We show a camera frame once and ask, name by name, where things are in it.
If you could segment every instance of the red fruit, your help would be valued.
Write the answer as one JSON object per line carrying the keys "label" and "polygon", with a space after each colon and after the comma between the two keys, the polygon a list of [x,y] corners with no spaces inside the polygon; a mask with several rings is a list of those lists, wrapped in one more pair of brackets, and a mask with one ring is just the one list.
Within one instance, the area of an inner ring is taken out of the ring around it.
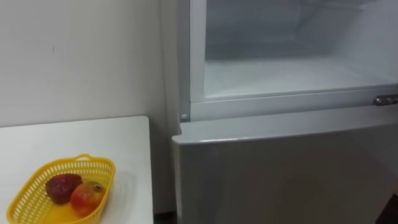
{"label": "red fruit", "polygon": [[72,192],[82,183],[77,174],[59,174],[45,183],[45,191],[53,203],[68,203]]}
{"label": "red fruit", "polygon": [[106,189],[95,181],[80,184],[70,197],[70,204],[77,214],[85,217],[93,213],[101,204]]}

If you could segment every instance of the white wall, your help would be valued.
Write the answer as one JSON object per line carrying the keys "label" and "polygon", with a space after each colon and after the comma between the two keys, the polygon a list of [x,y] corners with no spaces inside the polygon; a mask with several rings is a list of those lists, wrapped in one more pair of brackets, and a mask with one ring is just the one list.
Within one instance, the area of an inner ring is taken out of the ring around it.
{"label": "white wall", "polygon": [[158,0],[0,0],[0,105],[0,126],[148,115],[155,211],[174,209]]}

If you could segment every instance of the refrigerator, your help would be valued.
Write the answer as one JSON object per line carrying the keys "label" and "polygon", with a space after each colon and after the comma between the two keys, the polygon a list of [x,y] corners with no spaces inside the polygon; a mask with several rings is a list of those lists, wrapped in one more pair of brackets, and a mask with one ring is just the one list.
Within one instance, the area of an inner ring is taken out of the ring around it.
{"label": "refrigerator", "polygon": [[162,1],[178,222],[374,223],[397,189],[397,9]]}

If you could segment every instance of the floor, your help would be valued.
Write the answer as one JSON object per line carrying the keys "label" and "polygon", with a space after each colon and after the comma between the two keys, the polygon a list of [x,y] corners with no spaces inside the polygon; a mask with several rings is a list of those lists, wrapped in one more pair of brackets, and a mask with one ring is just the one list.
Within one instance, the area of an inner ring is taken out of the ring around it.
{"label": "floor", "polygon": [[176,224],[176,223],[177,222],[175,222],[173,220],[155,222],[155,224]]}
{"label": "floor", "polygon": [[398,197],[393,195],[382,211],[376,224],[396,224],[398,223]]}

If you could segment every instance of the yellow basket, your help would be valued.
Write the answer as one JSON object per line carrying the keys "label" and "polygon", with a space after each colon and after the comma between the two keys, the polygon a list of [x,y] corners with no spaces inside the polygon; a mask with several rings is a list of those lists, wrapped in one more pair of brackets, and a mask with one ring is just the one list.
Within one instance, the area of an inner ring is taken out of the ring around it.
{"label": "yellow basket", "polygon": [[[59,159],[42,166],[26,182],[7,210],[11,224],[96,224],[108,199],[116,168],[109,159],[82,154]],[[87,217],[79,217],[70,204],[52,203],[45,191],[45,183],[57,174],[79,174],[83,182],[97,181],[106,187],[99,207]]]}

